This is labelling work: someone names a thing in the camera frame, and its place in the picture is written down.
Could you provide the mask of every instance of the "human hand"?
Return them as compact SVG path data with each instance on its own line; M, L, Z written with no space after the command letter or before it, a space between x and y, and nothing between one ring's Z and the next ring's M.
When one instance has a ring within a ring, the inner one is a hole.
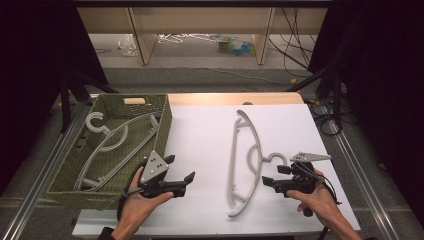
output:
M139 168L131 181L130 188L137 187L143 167ZM139 193L133 193L128 196L122 208L121 218L112 232L116 240L129 239L141 224L146 221L155 208L162 203L167 202L174 196L172 192L162 193L155 198L144 198Z
M324 176L317 169L314 169L314 172L319 176ZM301 201L297 207L298 212L303 211L305 208L310 208L319 221L332 230L338 239L361 239L340 212L332 194L323 184L318 184L311 194L289 190L287 195Z

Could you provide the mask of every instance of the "finger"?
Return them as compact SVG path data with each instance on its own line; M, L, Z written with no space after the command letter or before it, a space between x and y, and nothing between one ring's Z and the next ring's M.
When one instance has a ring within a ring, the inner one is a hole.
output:
M318 169L314 168L314 172L315 172L316 174L318 174L319 176L323 176L323 177L324 177L324 173L323 173L323 172L321 172L320 170L318 170Z
M289 190L287 191L287 196L299 200L302 202L302 204L304 205L308 205L310 202L310 196L308 196L307 194L301 193L297 190Z
M130 187L137 187L138 186L138 179L140 179L141 171L143 171L143 167L140 167L139 169L137 169L137 172L134 174L134 177L131 180Z
M301 204L299 204L299 206L297 206L297 211L298 211L298 212L301 212L301 211L303 211L303 209L305 209L305 208L307 208L307 207L305 206L305 204L301 203Z
M174 193L173 192L166 192L166 193L162 193L161 195L153 198L153 202L155 204L155 206L159 206L162 203L165 203L167 201L169 201L169 199L174 197Z

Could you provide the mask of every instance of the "white table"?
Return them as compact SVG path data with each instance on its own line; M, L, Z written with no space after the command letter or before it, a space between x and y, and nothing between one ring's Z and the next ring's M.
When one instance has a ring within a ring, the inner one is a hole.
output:
M299 151L327 154L307 105L225 105L173 106L173 120L165 155L174 154L175 162L165 180L179 181L196 171L186 196L159 206L142 225L137 235L146 237L228 237L259 235L296 235L320 232L315 215L304 217L296 211L298 201L276 194L259 182L244 212L230 219L232 206L227 197L230 153L234 122L238 109L247 113L268 156L280 152L290 158ZM254 175L246 164L246 148L254 140L248 128L239 132L236 179L240 191L250 188ZM277 173L278 158L263 163L262 176L290 179ZM332 182L343 215L355 230L360 230L352 208L329 160L314 162ZM104 226L115 227L116 211L82 210L73 235L95 238Z

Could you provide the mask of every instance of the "cable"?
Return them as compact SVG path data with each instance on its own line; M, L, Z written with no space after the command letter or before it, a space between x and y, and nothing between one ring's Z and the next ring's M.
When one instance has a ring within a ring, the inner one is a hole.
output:
M283 34L280 34L280 37L281 37L281 39L283 39L284 42L286 42L287 44L289 44L291 47L298 48L300 50L307 51L307 52L312 52L312 50L305 49L305 48L302 48L300 46L296 46L296 45L293 45L293 44L289 43L286 39L284 39Z
M308 67L306 65L304 65L303 63L297 61L294 57L288 55L286 52L283 52L280 48L278 48L271 40L271 38L268 39L269 42L277 49L278 52L282 53L284 56L290 58L290 60L292 60L293 62L299 64L301 67L303 67L305 70L308 69Z
M233 74L233 75L236 75L236 76L239 76L239 77L244 77L244 78L249 78L249 79L258 79L258 80L263 80L263 81L270 82L270 83L274 83L274 84L278 84L278 85L283 85L283 84L282 84L282 83L280 83L280 82L272 81L272 80L269 80L269 79L266 79L266 78L261 78L261 77L249 77L249 76L245 76L245 75L238 74L238 73L235 73L235 72L222 71L222 70L217 70L217 69L213 69L213 68L206 68L206 69L209 69L209 70L214 71L214 72L228 73L228 74Z
M312 42L314 42L314 44L317 43L317 41L312 37L312 35L309 35L309 36L311 37Z
M284 51L284 53L285 54L287 54L287 50L289 49L289 45L287 45L286 46L286 50ZM297 76L297 77L301 77L301 76L299 76L299 75L296 75L296 74L293 74L293 73L291 73L288 69L287 69L287 67L286 67L286 58L284 58L284 69L286 69L286 71L289 73L289 74L291 74L291 75L293 75L293 76Z
M302 44L300 42L300 37L299 37L299 28L297 26L297 12L298 12L298 8L294 8L294 22L293 22L293 26L291 25L290 20L288 19L287 14L286 14L284 8L282 8L282 10L283 10L284 17L286 18L286 21L287 21L287 23L289 25L289 28L290 28L290 31L291 31L290 40L291 40L291 37L294 36L294 38L296 39L297 43L299 44L299 46L301 48L301 53L302 53L302 56L303 56L306 64L309 64L310 60L309 60L308 56L306 55L305 51L303 50Z
M317 113L315 111L316 107L324 107L324 109L325 109L324 113L322 113L322 114ZM313 115L315 115L315 116L313 116L313 119L315 121L315 125L319 127L322 134L324 134L326 136L335 136L335 135L338 135L341 132L342 126L339 123L337 123L336 121L334 121L335 125L337 126L337 131L335 133L333 133L333 132L330 133L330 132L327 132L327 131L324 130L325 123L327 123L328 121L334 120L334 114L332 114L330 112L330 110L329 110L330 108L327 105L320 104L320 105L315 105L315 107L314 107L314 105L311 105L309 107L309 109L310 109L311 113Z
M319 235L317 240L324 240L325 235L327 235L327 232L328 232L328 227L324 227L324 229L322 229L322 232Z
M331 193L331 195L333 196L335 202L337 203L337 205L339 205L339 203L337 202L337 195L336 195L336 190L333 187L333 184L331 183L331 181L323 176L323 175L318 175L317 173L313 172L312 170L310 170L303 162L298 162L302 167L299 168L300 170L302 170L302 172L306 173L307 175L314 177L318 180L318 182L321 182L321 178L324 178L329 184L330 186L326 186L326 188L329 188L329 192Z
M314 115L319 116L319 117L328 115L329 112L328 112L327 107L326 106L323 106L321 104L316 104L318 101L319 100L316 99L315 101L311 102L311 106L309 107L309 111L311 111ZM317 107L324 107L325 108L325 112L324 113L317 113L316 110L315 110Z

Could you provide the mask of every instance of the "woven basket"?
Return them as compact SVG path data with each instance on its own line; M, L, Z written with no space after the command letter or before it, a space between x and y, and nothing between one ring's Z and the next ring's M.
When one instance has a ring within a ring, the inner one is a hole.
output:
M142 99L144 104L126 104L124 99ZM92 119L95 127L106 126L114 130L127 121L140 115L162 111L158 132L133 156L128 163L117 172L97 192L74 191L74 184L85 162L95 148L105 139L103 133L91 132L84 124L56 173L47 194L61 205L79 209L117 209L119 196L129 182L135 167L155 150L164 157L172 113L167 95L133 95L133 94L101 94L97 97L91 112L103 113L103 120ZM99 177L109 173L149 134L152 128L150 120L139 120L128 126L128 136L116 149L99 152L93 159L86 178L97 181ZM122 132L113 135L105 146L119 142Z

